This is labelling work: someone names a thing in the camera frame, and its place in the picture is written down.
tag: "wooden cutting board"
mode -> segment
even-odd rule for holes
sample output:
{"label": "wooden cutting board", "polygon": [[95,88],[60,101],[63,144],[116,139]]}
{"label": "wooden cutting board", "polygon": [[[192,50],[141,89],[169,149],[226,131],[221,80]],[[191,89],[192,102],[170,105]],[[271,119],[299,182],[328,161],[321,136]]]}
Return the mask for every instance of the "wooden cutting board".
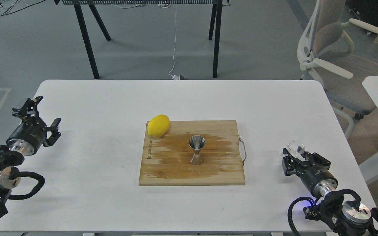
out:
{"label": "wooden cutting board", "polygon": [[[190,163],[189,139],[205,138],[203,163]],[[140,186],[244,185],[236,121],[170,121],[167,133],[155,139],[145,130]]]}

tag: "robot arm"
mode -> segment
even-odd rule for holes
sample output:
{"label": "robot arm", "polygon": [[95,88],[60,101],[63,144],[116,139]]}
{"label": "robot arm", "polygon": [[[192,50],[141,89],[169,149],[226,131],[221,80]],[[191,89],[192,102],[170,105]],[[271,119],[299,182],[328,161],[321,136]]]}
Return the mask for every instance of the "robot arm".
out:
{"label": "robot arm", "polygon": [[[286,176],[293,174],[300,177],[307,190],[316,197],[300,197],[288,209],[288,222],[296,236],[299,236],[292,221],[292,209],[300,201],[307,200],[310,206],[304,207],[305,218],[323,221],[333,232],[341,236],[361,236],[366,230],[376,236],[373,219],[378,222],[378,208],[369,210],[361,203],[361,197],[353,190],[336,190],[338,181],[329,172],[330,161],[317,153],[309,153],[302,145],[291,142],[283,151],[282,167]],[[353,201],[345,201],[345,195],[351,195]]]}
{"label": "robot arm", "polygon": [[[45,183],[43,176],[34,172],[20,172],[15,166],[23,163],[25,156],[33,155],[41,145],[52,146],[60,137],[58,125],[60,118],[54,120],[50,127],[39,117],[37,104],[42,96],[27,99],[20,109],[12,109],[12,115],[21,119],[20,125],[7,139],[7,145],[0,145],[0,218],[8,213],[5,203],[10,200],[24,200],[36,194]],[[12,195],[11,190],[19,183],[21,177],[31,177],[37,185],[25,195]]]}

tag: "wires on floor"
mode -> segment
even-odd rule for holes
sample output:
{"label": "wires on floor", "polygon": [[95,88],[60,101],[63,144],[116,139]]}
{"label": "wires on floor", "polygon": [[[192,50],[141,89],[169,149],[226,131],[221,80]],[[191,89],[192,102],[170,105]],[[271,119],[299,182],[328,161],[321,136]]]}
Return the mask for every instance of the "wires on floor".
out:
{"label": "wires on floor", "polygon": [[45,2],[45,0],[42,0],[42,1],[37,2],[37,3],[30,4],[30,5],[28,5],[28,4],[26,3],[26,5],[27,5],[26,7],[22,8],[22,9],[18,9],[18,10],[16,10],[16,11],[13,11],[13,12],[12,12],[12,9],[14,8],[14,6],[15,6],[17,3],[19,3],[19,2],[21,2],[21,0],[15,0],[15,2],[14,2],[11,6],[9,6],[4,12],[2,12],[2,13],[0,14],[0,17],[1,17],[1,16],[6,16],[6,15],[11,15],[11,14],[13,14],[13,13],[16,13],[16,12],[19,12],[19,11],[21,11],[21,10],[24,10],[24,9],[26,9],[26,8],[28,8],[28,7],[31,7],[31,6],[37,5],[37,4],[39,4],[39,3],[43,3],[43,2]]}
{"label": "wires on floor", "polygon": [[164,9],[168,9],[169,7],[171,7],[171,4],[159,4],[158,6]]}
{"label": "wires on floor", "polygon": [[[136,4],[135,6],[131,6],[131,7],[127,7],[127,8],[124,8],[124,7],[121,7],[121,6],[118,6],[118,5],[114,5],[114,4],[111,4],[111,5],[116,6],[120,9],[132,9],[132,8],[143,7],[145,4]],[[164,9],[168,9],[169,7],[171,7],[171,4],[158,4],[158,6],[164,8]]]}
{"label": "wires on floor", "polygon": [[174,60],[174,54],[176,52],[176,39],[177,39],[177,5],[176,5],[176,11],[174,13],[174,23],[175,23],[175,33],[174,33],[174,49],[173,49],[173,67],[167,73],[167,75],[171,76],[172,79],[173,79],[173,75],[171,75],[170,73],[174,70],[174,66],[176,65],[176,61]]}
{"label": "wires on floor", "polygon": [[114,4],[112,4],[112,6],[116,6],[116,7],[120,8],[120,9],[132,9],[132,8],[140,8],[140,7],[143,7],[144,4],[136,4],[135,6],[131,6],[131,7],[128,7],[128,8],[123,8],[123,7],[121,7],[121,6],[114,5]]}

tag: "gray floor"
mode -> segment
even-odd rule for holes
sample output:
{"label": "gray floor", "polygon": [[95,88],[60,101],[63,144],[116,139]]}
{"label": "gray floor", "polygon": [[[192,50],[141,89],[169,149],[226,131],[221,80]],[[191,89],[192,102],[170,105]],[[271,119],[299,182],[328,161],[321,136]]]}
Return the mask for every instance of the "gray floor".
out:
{"label": "gray floor", "polygon": [[[35,2],[27,0],[29,5]],[[297,80],[302,74],[296,57],[302,20],[311,15],[315,1],[231,3],[222,14],[216,79]],[[23,6],[26,5],[22,2],[17,7]],[[214,44],[207,40],[210,6],[177,5],[169,9],[97,6],[97,9],[112,37],[110,42],[104,39],[89,8],[83,6],[102,79],[171,79],[167,73],[173,66],[176,11],[176,66],[172,74],[182,74],[188,79],[213,79]],[[352,15],[345,9],[342,18],[346,21]],[[358,28],[347,32],[355,42],[355,54],[378,63],[378,45],[372,42],[375,35],[366,35],[366,31]],[[334,46],[346,48],[341,42]],[[0,140],[6,139],[19,123],[11,116],[11,108],[32,97],[46,79],[93,79],[73,6],[62,3],[56,6],[52,1],[0,18],[0,88],[10,89],[0,109]],[[378,142],[375,132],[378,128],[374,128],[378,125],[377,112],[371,117],[357,124],[349,141],[358,163],[378,150],[378,143],[372,145],[372,150],[366,149],[366,142]],[[378,205],[378,181],[369,188]]]}

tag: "chair armrest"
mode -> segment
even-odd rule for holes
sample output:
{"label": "chair armrest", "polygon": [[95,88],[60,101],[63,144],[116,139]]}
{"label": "chair armrest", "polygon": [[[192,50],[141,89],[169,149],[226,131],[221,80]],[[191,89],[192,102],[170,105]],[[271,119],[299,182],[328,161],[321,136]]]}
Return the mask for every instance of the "chair armrest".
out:
{"label": "chair armrest", "polygon": [[348,22],[342,23],[342,27],[344,27],[344,28],[350,27],[352,25],[356,25],[356,26],[361,27],[365,30],[368,30],[368,31],[371,31],[373,33],[378,34],[378,27],[375,27],[372,24],[369,24],[369,23],[366,23],[366,22],[363,22],[363,21],[360,21],[360,20],[357,20],[357,19],[354,19],[354,18],[349,19]]}
{"label": "chair armrest", "polygon": [[335,73],[339,76],[342,76],[344,78],[347,78],[347,79],[352,79],[352,77],[354,76],[353,73],[335,65],[335,64],[332,64],[328,61],[325,61],[325,60],[322,60],[322,59],[319,59],[319,58],[315,58],[312,62],[309,62],[309,63],[301,63],[300,64],[300,69],[302,71],[306,71],[308,69],[311,69],[311,68],[315,68],[315,67],[322,67],[323,69],[327,69],[328,71],[332,72],[332,73]]}

